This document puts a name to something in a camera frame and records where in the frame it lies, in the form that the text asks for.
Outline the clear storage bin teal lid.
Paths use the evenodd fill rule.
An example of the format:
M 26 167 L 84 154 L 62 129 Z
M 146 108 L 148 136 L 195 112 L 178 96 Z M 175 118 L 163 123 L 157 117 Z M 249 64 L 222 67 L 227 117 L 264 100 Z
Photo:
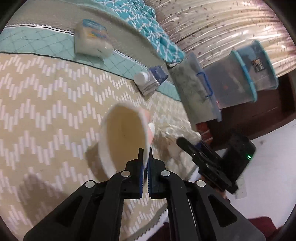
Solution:
M 204 68 L 220 108 L 257 101 L 257 91 L 237 51 Z

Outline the beige chevron mattress cover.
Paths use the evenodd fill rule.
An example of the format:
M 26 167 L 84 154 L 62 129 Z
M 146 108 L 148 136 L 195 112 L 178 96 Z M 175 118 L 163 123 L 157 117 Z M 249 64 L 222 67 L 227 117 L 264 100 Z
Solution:
M 105 181 L 97 158 L 109 109 L 129 101 L 156 127 L 189 127 L 183 105 L 133 81 L 50 57 L 1 54 L 1 218 L 24 235 L 88 180 Z

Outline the pink paper cup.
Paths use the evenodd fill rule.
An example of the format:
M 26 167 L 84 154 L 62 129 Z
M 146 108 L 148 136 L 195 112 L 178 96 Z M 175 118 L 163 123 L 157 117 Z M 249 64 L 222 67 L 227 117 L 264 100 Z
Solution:
M 128 161 L 144 150 L 142 164 L 147 166 L 155 126 L 148 110 L 130 102 L 115 104 L 103 118 L 99 129 L 98 158 L 106 176 L 125 169 Z

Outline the blue white carton box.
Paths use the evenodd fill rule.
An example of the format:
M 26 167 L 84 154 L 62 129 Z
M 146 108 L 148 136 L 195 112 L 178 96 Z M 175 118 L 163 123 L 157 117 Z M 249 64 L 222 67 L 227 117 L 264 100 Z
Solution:
M 168 78 L 168 74 L 162 66 L 151 67 L 145 70 L 145 72 L 150 74 L 150 81 L 145 86 L 136 86 L 143 96 L 148 96 L 159 88 L 159 86 Z

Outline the teal patterned duvet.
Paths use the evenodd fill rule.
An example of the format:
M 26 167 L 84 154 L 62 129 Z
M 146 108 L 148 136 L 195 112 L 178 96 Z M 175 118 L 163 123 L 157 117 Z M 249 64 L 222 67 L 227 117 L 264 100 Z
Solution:
M 156 20 L 154 8 L 144 1 L 98 1 L 107 11 L 138 30 L 167 63 L 179 63 L 185 53 L 170 39 Z

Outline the red printed box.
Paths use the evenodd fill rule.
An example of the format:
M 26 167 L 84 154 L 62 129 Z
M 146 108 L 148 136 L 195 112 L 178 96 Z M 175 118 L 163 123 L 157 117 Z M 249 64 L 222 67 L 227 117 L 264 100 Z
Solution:
M 196 124 L 197 132 L 201 135 L 202 140 L 208 145 L 211 144 L 213 137 L 210 133 L 206 122 Z

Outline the tissue pack white blue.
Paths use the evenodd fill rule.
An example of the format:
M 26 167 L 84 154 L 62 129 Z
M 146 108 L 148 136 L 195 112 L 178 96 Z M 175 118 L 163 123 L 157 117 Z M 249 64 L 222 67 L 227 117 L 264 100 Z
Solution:
M 80 21 L 74 31 L 75 54 L 84 54 L 99 58 L 109 58 L 113 53 L 113 45 L 106 27 L 90 20 Z

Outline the white tissue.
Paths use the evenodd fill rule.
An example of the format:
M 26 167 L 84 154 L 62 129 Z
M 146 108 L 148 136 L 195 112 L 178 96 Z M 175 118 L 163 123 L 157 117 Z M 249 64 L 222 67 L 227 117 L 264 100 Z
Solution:
M 154 134 L 154 146 L 159 157 L 165 162 L 166 167 L 174 172 L 189 171 L 195 164 L 189 154 L 177 145 L 178 138 L 185 138 L 191 144 L 198 144 L 202 138 L 199 132 L 186 126 L 163 124 Z

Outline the teal grey quilted blanket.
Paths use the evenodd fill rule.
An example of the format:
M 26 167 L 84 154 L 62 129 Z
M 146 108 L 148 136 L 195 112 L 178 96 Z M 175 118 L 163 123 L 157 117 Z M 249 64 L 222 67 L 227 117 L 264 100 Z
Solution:
M 184 59 L 144 1 L 12 1 L 1 51 L 86 64 L 132 79 Z

